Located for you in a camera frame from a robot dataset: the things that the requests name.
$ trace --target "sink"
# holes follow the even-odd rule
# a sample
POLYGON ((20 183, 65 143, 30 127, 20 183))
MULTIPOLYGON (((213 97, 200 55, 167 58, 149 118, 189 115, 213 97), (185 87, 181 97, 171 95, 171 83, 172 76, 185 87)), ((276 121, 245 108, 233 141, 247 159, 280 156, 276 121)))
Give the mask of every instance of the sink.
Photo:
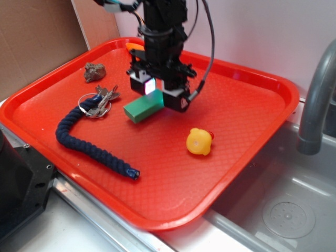
POLYGON ((286 122, 207 214, 253 251, 336 248, 336 139, 324 136, 319 154, 303 155, 298 128, 286 122))

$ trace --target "red tray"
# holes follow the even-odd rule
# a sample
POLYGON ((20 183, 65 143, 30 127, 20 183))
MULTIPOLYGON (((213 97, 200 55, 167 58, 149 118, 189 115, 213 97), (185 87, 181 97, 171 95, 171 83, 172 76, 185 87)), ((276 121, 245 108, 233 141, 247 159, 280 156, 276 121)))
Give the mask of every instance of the red tray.
MULTIPOLYGON (((1 122, 38 149, 56 167, 130 223, 147 230, 172 229, 202 215, 296 108, 299 94, 288 80, 216 60, 202 93, 185 113, 164 108, 134 124, 123 106, 139 95, 125 74, 130 55, 121 38, 104 43, 11 96, 0 108, 1 122), (85 83, 86 62, 103 63, 107 75, 85 83), (55 131, 78 99, 97 85, 118 84, 119 101, 102 119, 81 119, 70 132, 106 149, 141 171, 133 181, 84 154, 59 144, 55 131), (211 153, 186 149, 191 128, 214 133, 211 153)), ((209 58, 184 52, 199 84, 209 58)))

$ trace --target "green block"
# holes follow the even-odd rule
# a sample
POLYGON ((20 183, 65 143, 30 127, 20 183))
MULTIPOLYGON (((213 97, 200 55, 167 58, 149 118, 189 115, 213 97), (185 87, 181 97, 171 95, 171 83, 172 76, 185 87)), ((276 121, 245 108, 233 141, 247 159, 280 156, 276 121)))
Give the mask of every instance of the green block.
POLYGON ((124 111, 134 123, 138 123, 163 107, 162 91, 155 89, 124 106, 124 111))

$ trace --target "rock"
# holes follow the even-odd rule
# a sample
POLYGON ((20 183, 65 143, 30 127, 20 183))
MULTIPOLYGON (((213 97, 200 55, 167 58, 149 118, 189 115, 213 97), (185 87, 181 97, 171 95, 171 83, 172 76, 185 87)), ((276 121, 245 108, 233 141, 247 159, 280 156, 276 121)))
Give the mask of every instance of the rock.
POLYGON ((103 64, 95 65, 93 63, 86 63, 85 70, 84 78, 86 79, 87 83, 100 80, 106 75, 105 66, 103 64))

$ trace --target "tray rim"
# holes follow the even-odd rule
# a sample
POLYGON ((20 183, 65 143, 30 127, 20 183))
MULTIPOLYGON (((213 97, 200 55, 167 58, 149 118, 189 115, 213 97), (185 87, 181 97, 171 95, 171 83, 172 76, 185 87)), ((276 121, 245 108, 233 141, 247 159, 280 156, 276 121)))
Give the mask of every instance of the tray rim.
MULTIPOLYGON (((10 116, 18 108, 23 102, 29 100, 36 94, 44 91, 48 87, 52 86, 53 84, 57 83, 60 79, 53 79, 50 80, 51 77, 59 75, 64 76, 69 75, 79 68, 83 67, 83 60, 90 61, 90 59, 96 59, 101 55, 106 53, 107 49, 120 49, 125 48, 125 42, 131 43, 138 43, 142 44, 143 41, 138 38, 133 37, 125 37, 125 38, 117 38, 109 40, 92 50, 85 52, 84 54, 78 56, 77 58, 69 61, 68 63, 60 66, 59 68, 55 69, 54 71, 46 74, 45 76, 41 77, 40 79, 32 82, 27 87, 19 90, 11 97, 9 97, 3 105, 0 107, 0 122, 4 124, 4 126, 8 127, 14 134, 16 134, 19 138, 24 140, 25 142, 31 143, 32 146, 35 148, 38 147, 39 151, 47 156, 50 159, 55 159, 57 155, 53 153, 51 150, 44 148, 43 146, 35 146, 34 143, 37 139, 34 139, 31 135, 21 129, 17 124, 11 121, 10 116)), ((181 61, 187 60, 188 58, 197 58, 197 63, 194 64, 197 68, 205 69, 207 63, 209 61, 209 57, 201 56, 192 52, 183 51, 181 56, 181 61)), ((162 221, 162 220, 148 220, 140 216, 137 212, 133 211, 129 208, 128 205, 119 201, 114 195, 107 194, 104 190, 99 188, 97 185, 88 181, 85 177, 76 178, 75 183, 81 186, 84 190, 88 191, 92 195, 99 195, 97 198, 101 201, 104 205, 109 207, 114 211, 114 208, 122 209, 122 211, 116 211, 121 217, 125 218, 133 225, 138 226, 140 228, 151 230, 151 231, 158 231, 158 230, 168 230, 174 229, 176 227, 182 226, 197 217, 203 215, 206 210, 210 207, 211 203, 216 200, 219 194, 225 190, 225 188, 229 185, 228 180, 232 181, 245 167, 246 165, 246 157, 255 155, 255 149, 260 150, 267 141, 271 138, 271 136, 281 127, 281 125, 285 122, 288 116, 293 112, 293 110, 297 107, 299 103, 299 92, 296 86, 289 80, 272 75, 270 73, 266 73, 263 71, 259 71, 256 69, 240 66, 237 64, 229 63, 226 61, 215 59, 213 68, 211 72, 216 74, 221 74, 223 69, 226 69, 228 73, 231 75, 229 78, 233 78, 236 80, 240 80, 251 85, 257 86, 249 81, 253 80, 260 80, 263 82, 269 83, 268 90, 274 91, 278 93, 283 100, 285 101, 285 109, 282 113, 274 120, 269 127, 265 130, 265 132, 249 147, 249 149, 240 157, 240 159, 232 166, 232 168, 227 172, 225 177, 222 177, 221 180, 214 185, 213 189, 206 195, 205 198, 189 213, 185 215, 172 219, 170 221, 162 221)), ((59 160, 59 166, 65 165, 68 166, 63 160, 59 160)))

